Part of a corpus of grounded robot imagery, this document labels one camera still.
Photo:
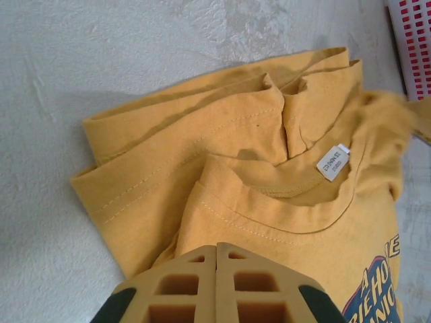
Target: plastic basket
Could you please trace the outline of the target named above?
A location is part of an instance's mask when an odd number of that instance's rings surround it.
[[[431,0],[387,3],[409,100],[431,96]]]

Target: t-shirt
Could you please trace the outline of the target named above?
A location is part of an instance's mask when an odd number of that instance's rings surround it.
[[[230,242],[316,279],[350,322],[400,322],[394,201],[429,101],[364,92],[361,65],[276,57],[85,120],[97,166],[72,184],[126,276]],[[331,182],[316,165],[339,144]]]

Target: folded shirt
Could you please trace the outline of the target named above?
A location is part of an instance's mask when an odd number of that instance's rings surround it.
[[[126,276],[230,242],[315,278],[348,321],[399,322],[400,156],[429,101],[364,92],[361,64],[277,57],[85,120],[96,166],[72,185]],[[340,143],[330,182],[316,164]]]

